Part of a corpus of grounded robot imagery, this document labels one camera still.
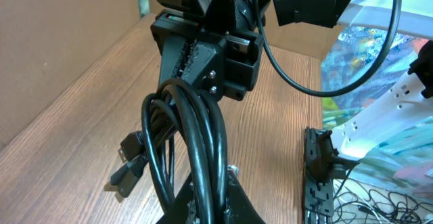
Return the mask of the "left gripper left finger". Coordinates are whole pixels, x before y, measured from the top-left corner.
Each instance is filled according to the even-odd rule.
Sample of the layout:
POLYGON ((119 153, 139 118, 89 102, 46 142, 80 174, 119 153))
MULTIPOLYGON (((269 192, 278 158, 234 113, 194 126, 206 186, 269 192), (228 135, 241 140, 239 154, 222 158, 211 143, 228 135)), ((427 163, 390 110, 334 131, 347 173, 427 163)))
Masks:
POLYGON ((174 204, 163 215, 162 224, 200 224, 191 175, 177 194, 174 204))

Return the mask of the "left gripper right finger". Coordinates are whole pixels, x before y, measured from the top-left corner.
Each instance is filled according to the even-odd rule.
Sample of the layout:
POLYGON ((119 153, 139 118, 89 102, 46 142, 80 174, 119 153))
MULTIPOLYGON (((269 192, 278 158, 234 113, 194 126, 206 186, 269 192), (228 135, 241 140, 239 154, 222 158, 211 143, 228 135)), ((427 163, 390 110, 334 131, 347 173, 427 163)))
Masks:
POLYGON ((224 224, 265 224, 240 185, 237 174, 238 168, 229 165, 224 224))

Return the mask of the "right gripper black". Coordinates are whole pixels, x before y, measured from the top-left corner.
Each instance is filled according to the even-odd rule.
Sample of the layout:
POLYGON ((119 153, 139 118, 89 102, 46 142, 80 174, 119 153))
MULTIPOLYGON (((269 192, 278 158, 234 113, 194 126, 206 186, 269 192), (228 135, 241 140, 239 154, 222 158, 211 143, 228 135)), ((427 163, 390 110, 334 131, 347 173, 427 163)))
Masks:
POLYGON ((183 79, 217 101, 241 101, 253 90, 263 48, 257 32, 244 27, 218 32, 176 12, 159 13, 150 30, 161 55, 159 85, 183 79))

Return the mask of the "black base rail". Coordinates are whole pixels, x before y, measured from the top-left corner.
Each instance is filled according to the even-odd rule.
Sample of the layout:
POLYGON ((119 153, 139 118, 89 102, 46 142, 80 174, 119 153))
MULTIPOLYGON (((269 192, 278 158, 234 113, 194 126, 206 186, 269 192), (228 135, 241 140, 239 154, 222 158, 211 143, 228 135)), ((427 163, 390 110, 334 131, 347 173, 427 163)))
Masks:
POLYGON ((306 128, 304 132, 305 223, 331 223, 334 215, 334 179, 347 179, 359 160, 341 157, 331 131, 306 128))

